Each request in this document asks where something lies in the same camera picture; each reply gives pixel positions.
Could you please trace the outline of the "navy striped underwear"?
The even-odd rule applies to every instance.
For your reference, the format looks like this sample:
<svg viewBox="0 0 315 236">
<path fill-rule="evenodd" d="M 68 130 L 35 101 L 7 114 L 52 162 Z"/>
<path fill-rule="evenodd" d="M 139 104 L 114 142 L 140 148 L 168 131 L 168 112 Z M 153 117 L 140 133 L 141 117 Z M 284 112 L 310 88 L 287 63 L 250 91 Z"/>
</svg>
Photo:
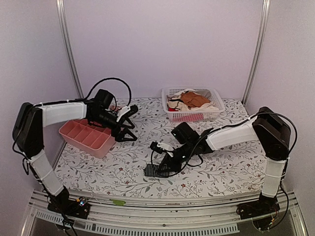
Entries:
<svg viewBox="0 0 315 236">
<path fill-rule="evenodd" d="M 157 170 L 158 165 L 155 164 L 147 164 L 147 166 L 144 168 L 144 176 L 146 177 L 157 177 Z"/>
</svg>

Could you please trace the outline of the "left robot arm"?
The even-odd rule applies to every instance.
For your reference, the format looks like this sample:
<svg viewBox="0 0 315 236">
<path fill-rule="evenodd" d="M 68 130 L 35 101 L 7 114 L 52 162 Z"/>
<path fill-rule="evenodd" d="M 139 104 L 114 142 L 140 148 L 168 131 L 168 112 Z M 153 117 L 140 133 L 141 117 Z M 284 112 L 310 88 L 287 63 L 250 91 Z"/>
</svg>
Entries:
<svg viewBox="0 0 315 236">
<path fill-rule="evenodd" d="M 86 119 L 90 125 L 109 128 L 116 142 L 135 141 L 135 127 L 129 119 L 138 112 L 137 105 L 127 104 L 110 111 L 113 95 L 100 89 L 92 99 L 62 100 L 48 103 L 22 104 L 12 131 L 15 153 L 22 155 L 26 173 L 33 172 L 36 180 L 52 196 L 56 208 L 70 213 L 72 200 L 62 195 L 66 188 L 61 184 L 44 151 L 43 129 L 46 126 L 76 119 Z"/>
</svg>

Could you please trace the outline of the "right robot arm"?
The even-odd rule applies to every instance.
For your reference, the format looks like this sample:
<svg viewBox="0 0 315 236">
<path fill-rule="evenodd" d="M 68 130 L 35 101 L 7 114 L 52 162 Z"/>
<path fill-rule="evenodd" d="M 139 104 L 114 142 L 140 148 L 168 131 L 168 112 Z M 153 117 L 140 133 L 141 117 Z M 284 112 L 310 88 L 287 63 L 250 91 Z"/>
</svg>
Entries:
<svg viewBox="0 0 315 236">
<path fill-rule="evenodd" d="M 194 156 L 210 154 L 238 144 L 258 143 L 266 158 L 261 189 L 263 197 L 254 204 L 258 214 L 265 214 L 273 207 L 272 198 L 278 192 L 290 153 L 297 142 L 297 128 L 293 121 L 266 106 L 236 124 L 197 133 L 188 123 L 182 122 L 171 134 L 179 142 L 179 147 L 174 148 L 161 142 L 150 144 L 153 152 L 164 155 L 157 172 L 166 177 L 181 172 L 183 165 Z"/>
</svg>

